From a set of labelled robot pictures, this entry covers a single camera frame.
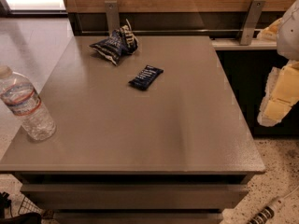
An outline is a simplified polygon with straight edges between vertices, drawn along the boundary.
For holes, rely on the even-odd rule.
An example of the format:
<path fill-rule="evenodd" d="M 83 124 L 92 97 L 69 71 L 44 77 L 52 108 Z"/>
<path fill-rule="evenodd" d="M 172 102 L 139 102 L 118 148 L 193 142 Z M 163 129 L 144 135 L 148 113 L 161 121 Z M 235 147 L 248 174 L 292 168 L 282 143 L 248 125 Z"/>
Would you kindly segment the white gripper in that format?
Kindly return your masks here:
<path fill-rule="evenodd" d="M 273 67 L 267 78 L 257 121 L 264 127 L 273 127 L 299 102 L 299 0 L 282 18 L 262 29 L 257 38 L 277 41 L 278 54 L 295 60 L 282 68 Z"/>

